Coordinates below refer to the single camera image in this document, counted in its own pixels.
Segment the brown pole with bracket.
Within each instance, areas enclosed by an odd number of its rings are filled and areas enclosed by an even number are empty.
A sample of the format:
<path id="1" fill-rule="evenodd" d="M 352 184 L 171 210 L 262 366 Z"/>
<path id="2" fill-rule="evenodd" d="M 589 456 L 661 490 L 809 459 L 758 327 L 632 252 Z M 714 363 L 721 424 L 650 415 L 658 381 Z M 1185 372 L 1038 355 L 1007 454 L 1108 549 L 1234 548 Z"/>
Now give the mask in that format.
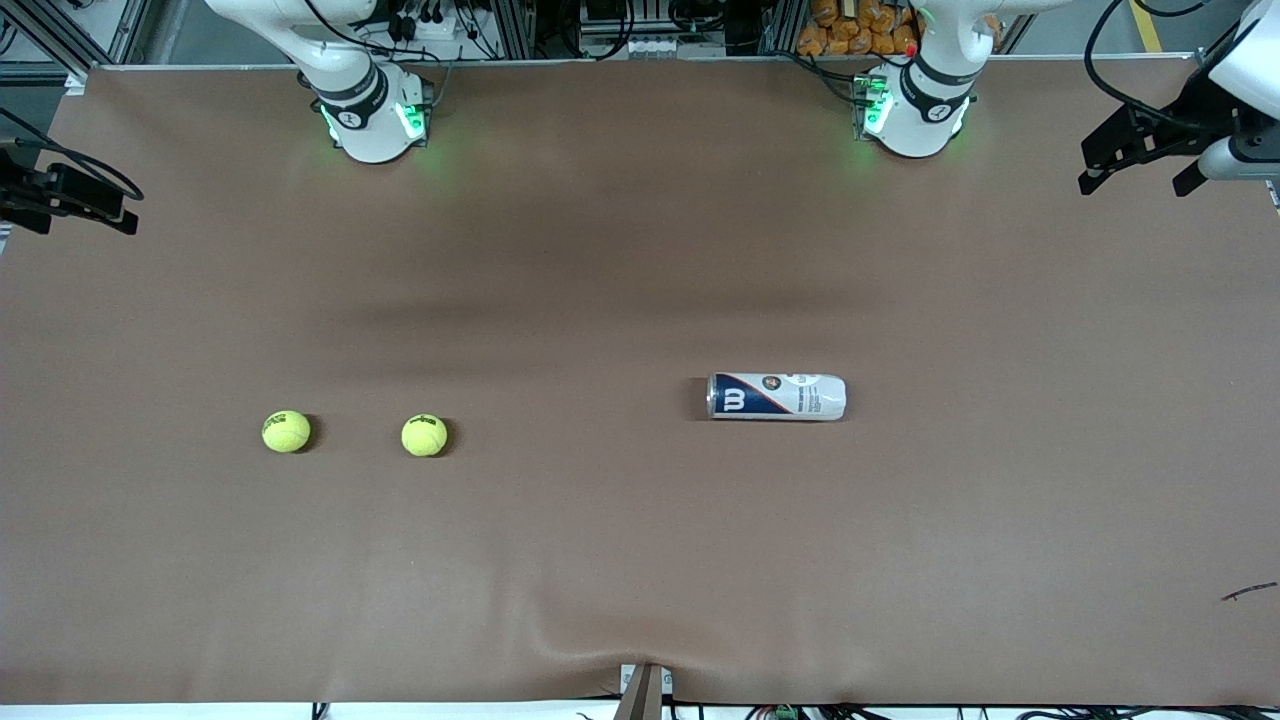
<path id="1" fill-rule="evenodd" d="M 666 720 L 675 682 L 671 670 L 658 664 L 625 664 L 620 667 L 620 692 L 613 720 Z"/>

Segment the white terminal block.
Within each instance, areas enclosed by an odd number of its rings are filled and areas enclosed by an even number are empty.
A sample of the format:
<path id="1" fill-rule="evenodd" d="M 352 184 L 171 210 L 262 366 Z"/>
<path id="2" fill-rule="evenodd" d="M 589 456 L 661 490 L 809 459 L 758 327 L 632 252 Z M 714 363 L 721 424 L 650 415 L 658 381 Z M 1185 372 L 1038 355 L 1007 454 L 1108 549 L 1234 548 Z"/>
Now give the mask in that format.
<path id="1" fill-rule="evenodd" d="M 603 59 L 639 59 L 660 60 L 675 59 L 681 49 L 677 36 L 641 35 L 630 38 L 626 44 L 618 37 L 581 37 L 579 40 L 579 53 L 581 56 L 593 60 Z"/>

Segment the diagonal aluminium frame rail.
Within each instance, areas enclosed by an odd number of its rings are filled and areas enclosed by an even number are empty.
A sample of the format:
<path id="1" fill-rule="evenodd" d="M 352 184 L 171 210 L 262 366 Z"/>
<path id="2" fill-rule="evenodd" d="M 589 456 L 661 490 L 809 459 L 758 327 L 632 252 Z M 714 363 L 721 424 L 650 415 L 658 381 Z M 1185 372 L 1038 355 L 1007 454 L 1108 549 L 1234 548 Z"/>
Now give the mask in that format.
<path id="1" fill-rule="evenodd" d="M 127 64 L 156 0 L 0 0 L 0 87 L 81 87 Z"/>

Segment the aluminium frame post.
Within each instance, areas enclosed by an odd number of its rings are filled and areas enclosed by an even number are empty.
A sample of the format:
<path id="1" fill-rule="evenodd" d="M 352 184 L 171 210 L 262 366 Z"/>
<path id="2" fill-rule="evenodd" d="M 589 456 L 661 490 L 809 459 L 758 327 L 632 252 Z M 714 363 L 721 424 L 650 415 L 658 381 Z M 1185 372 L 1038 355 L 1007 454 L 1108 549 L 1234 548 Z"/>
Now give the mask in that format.
<path id="1" fill-rule="evenodd" d="M 538 0 L 489 0 L 500 55 L 508 61 L 532 59 Z"/>
<path id="2" fill-rule="evenodd" d="M 794 53 L 800 32 L 806 24 L 809 0 L 762 0 L 762 53 Z"/>

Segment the white power strip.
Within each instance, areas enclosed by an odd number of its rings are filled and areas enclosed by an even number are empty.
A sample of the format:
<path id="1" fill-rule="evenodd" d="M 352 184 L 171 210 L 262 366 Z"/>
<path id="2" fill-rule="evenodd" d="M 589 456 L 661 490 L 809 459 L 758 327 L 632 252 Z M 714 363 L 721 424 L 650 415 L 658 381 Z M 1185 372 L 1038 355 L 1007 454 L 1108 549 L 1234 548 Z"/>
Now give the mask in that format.
<path id="1" fill-rule="evenodd" d="M 442 22 L 411 15 L 396 15 L 387 27 L 387 33 L 397 44 L 413 41 L 451 42 L 466 36 L 466 28 L 454 15 L 444 15 Z"/>

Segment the brown table mat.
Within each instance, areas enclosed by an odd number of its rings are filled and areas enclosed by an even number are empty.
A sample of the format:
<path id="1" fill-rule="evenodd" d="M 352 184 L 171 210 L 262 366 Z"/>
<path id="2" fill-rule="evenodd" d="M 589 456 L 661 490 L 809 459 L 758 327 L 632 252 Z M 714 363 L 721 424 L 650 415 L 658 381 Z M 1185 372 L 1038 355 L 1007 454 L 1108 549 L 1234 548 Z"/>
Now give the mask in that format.
<path id="1" fill-rule="evenodd" d="M 1108 111 L 998 61 L 902 161 L 782 61 L 471 67 L 366 167 L 288 70 L 93 74 L 52 133 L 146 199 L 0 254 L 0 703 L 652 661 L 724 705 L 1280 705 L 1280 215 L 1179 161 L 1082 196 Z M 847 407 L 713 420 L 717 372 Z"/>

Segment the white blue tennis ball can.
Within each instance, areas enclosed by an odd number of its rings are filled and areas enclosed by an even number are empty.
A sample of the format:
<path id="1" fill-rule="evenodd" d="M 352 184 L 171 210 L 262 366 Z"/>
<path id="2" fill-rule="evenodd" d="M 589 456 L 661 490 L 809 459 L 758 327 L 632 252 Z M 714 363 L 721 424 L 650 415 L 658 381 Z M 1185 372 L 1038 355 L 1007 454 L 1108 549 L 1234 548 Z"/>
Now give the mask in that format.
<path id="1" fill-rule="evenodd" d="M 847 404 L 847 386 L 837 375 L 717 372 L 707 378 L 713 420 L 837 421 Z"/>

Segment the yellow tennis ball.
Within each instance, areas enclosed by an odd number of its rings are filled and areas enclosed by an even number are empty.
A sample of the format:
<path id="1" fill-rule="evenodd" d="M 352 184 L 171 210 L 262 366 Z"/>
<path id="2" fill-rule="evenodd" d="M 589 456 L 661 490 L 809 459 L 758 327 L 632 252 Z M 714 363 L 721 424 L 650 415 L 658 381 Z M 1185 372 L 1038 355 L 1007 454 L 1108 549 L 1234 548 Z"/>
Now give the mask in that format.
<path id="1" fill-rule="evenodd" d="M 443 452 L 449 441 L 447 424 L 431 414 L 417 414 L 404 421 L 399 433 L 402 447 L 415 457 Z"/>
<path id="2" fill-rule="evenodd" d="M 261 439 L 274 452 L 293 454 L 310 442 L 311 432 L 311 423 L 302 413 L 280 410 L 265 419 Z"/>

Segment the orange packet pile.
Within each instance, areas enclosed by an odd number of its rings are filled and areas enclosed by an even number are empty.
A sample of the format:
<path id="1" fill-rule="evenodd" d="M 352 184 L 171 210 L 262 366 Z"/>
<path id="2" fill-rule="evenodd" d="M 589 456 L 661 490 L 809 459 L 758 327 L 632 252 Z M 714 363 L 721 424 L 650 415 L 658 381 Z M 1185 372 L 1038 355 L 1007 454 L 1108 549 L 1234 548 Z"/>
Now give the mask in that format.
<path id="1" fill-rule="evenodd" d="M 801 56 L 913 56 L 922 27 L 909 0 L 806 0 Z"/>

